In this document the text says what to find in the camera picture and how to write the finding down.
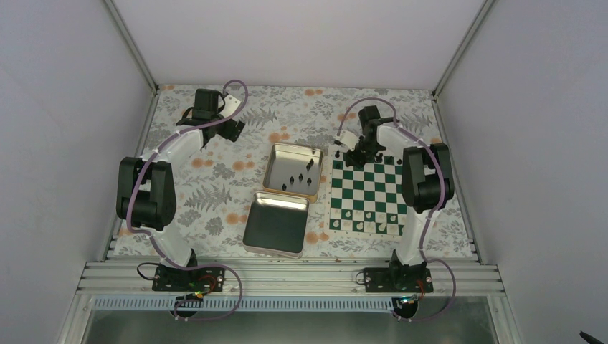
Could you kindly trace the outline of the gold metal tin box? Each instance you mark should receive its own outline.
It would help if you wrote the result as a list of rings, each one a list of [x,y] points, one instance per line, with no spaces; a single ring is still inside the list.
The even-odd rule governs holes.
[[[324,153],[319,148],[275,143],[262,180],[265,191],[318,200]]]

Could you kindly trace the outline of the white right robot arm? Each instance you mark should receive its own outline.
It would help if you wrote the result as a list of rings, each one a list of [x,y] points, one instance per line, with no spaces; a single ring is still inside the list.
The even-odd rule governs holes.
[[[400,264],[388,273],[390,286],[407,291],[416,282],[410,267],[428,262],[424,253],[426,234],[434,214],[446,206],[455,192],[450,149],[444,143],[427,144],[410,133],[393,115],[383,118],[377,106],[359,111],[360,136],[338,126],[335,143],[347,147],[345,162],[362,168],[380,152],[400,153],[401,194],[409,208],[404,233],[394,257]]]

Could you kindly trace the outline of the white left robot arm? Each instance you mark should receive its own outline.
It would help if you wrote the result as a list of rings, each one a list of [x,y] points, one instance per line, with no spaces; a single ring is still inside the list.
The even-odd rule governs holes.
[[[119,165],[116,213],[134,234],[145,234],[173,268],[171,281],[181,290],[199,282],[194,253],[178,230],[171,228],[177,203],[174,169],[182,166],[214,136],[235,142],[244,128],[234,116],[245,102],[226,90],[198,89],[194,105],[176,129],[157,148],[139,157],[125,157]]]

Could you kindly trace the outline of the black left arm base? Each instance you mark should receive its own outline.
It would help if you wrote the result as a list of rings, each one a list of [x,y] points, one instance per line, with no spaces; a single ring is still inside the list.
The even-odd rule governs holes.
[[[224,279],[225,268],[221,267],[184,271],[161,265],[151,288],[156,292],[221,292]]]

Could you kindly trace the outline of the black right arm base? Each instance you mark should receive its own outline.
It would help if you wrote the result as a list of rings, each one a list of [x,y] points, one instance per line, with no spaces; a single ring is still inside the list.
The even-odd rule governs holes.
[[[369,267],[362,270],[367,293],[433,292],[433,279],[425,263],[403,267]]]

